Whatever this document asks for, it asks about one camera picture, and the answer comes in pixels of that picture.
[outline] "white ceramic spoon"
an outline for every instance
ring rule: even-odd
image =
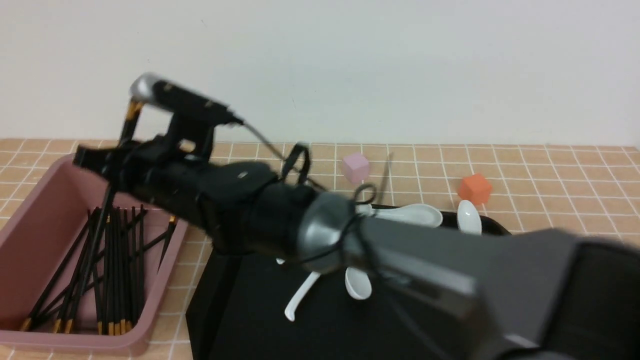
[[[411,204],[396,209],[373,210],[371,205],[358,205],[356,208],[361,214],[375,215],[377,218],[405,222],[407,224],[438,227],[442,224],[440,210],[427,204]]]
[[[344,285],[349,296],[356,300],[365,300],[371,296],[371,281],[364,271],[348,267],[344,272]]]
[[[290,322],[296,320],[296,309],[298,308],[298,305],[305,297],[309,289],[311,289],[311,287],[314,285],[316,280],[318,280],[318,278],[320,278],[319,272],[312,272],[311,274],[309,274],[307,280],[302,283],[300,289],[296,291],[296,293],[287,304],[287,307],[284,309],[284,316],[286,316]]]
[[[482,234],[482,220],[476,207],[469,200],[458,204],[458,227],[467,234]]]

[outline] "black tray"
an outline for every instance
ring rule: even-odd
[[[443,212],[443,218],[441,226],[457,228],[455,213]],[[483,234],[509,234],[481,218]],[[307,276],[298,266],[257,254],[211,256],[186,313],[194,360],[435,359],[375,288],[365,301],[349,297],[344,272],[322,276],[289,322],[284,308]],[[464,356],[452,318],[401,294],[397,301],[455,359]]]

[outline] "table surface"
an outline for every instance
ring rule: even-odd
[[[111,140],[0,139],[0,228],[49,166],[79,143],[115,145]],[[293,144],[275,146],[287,153]],[[393,153],[384,204],[423,202],[455,211],[461,178],[479,172],[493,185],[489,202],[478,207],[480,214],[512,233],[562,227],[640,246],[640,152],[635,147],[313,143],[311,150],[311,177],[348,197],[356,186],[341,175],[340,159],[363,153],[371,165],[368,181],[380,183],[387,154]],[[256,159],[280,169],[281,161],[257,143],[217,143],[212,155],[215,163]],[[191,359],[184,312],[211,254],[211,243],[197,229],[189,229],[187,236],[149,349],[140,359]],[[0,347],[0,360],[5,358],[123,359]]]

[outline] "white wall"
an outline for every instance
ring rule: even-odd
[[[638,145],[639,13],[638,0],[5,0],[0,137],[115,137],[130,83],[153,70],[274,140]],[[140,135],[165,129],[146,114]]]

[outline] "pink plastic tray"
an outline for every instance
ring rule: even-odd
[[[159,270],[162,243],[145,253],[147,301],[132,331],[120,336],[97,335],[93,290],[82,297],[75,326],[77,333],[52,334],[51,324],[31,332],[17,331],[86,222],[86,210],[101,205],[105,189],[104,180],[74,167],[72,155],[65,156],[53,164],[0,231],[0,345],[32,351],[122,356],[140,355],[147,349],[185,237],[187,223],[184,221],[178,221]],[[140,201],[123,194],[118,194],[113,204],[140,208]],[[149,209],[144,221],[145,242],[148,242],[166,230],[170,216],[151,206],[145,205],[145,208]],[[45,305],[68,284],[81,247],[77,247]]]

